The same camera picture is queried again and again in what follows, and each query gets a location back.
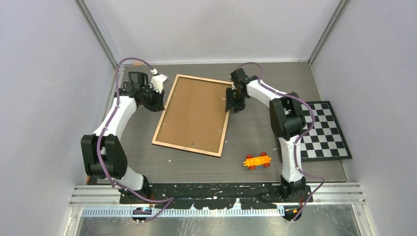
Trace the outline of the black picture frame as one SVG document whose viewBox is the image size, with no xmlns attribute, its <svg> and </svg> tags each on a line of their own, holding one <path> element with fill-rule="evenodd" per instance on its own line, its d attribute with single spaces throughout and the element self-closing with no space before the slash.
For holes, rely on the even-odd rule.
<svg viewBox="0 0 417 236">
<path fill-rule="evenodd" d="M 221 157 L 229 112 L 226 89 L 232 82 L 178 74 L 152 144 Z"/>
</svg>

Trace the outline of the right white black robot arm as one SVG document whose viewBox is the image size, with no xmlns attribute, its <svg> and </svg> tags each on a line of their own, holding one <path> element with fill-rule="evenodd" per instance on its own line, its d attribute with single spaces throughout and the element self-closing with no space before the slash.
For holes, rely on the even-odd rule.
<svg viewBox="0 0 417 236">
<path fill-rule="evenodd" d="M 226 111 L 237 113 L 244 110 L 247 98 L 255 98 L 268 107 L 271 129 L 281 147 L 280 195 L 293 202 L 306 189 L 299 149 L 306 121 L 298 95 L 278 91 L 258 76 L 249 77 L 242 68 L 231 73 L 231 81 L 232 87 L 226 89 Z"/>
</svg>

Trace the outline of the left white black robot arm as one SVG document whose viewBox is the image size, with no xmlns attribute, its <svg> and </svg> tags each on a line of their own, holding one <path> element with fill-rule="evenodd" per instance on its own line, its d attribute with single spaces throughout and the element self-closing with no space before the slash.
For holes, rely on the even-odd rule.
<svg viewBox="0 0 417 236">
<path fill-rule="evenodd" d="M 139 106 L 151 112 L 164 110 L 164 84 L 168 77 L 152 71 L 152 78 L 143 72 L 129 72 L 101 125 L 91 134 L 81 138 L 81 150 L 87 176 L 107 179 L 119 185 L 123 192 L 132 195 L 138 203 L 146 203 L 151 196 L 149 181 L 128 166 L 121 145 L 121 136 Z"/>
</svg>

